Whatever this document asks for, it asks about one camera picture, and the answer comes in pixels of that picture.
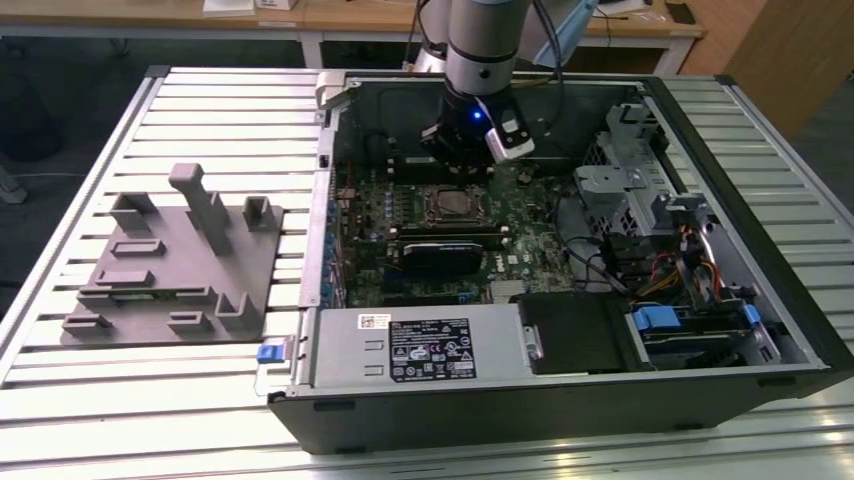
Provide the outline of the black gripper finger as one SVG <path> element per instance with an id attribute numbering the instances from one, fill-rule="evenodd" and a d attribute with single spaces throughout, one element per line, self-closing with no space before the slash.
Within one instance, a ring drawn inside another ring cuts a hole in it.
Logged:
<path id="1" fill-rule="evenodd" d="M 440 150 L 436 159 L 456 176 L 482 175 L 494 163 L 488 150 L 480 147 Z"/>

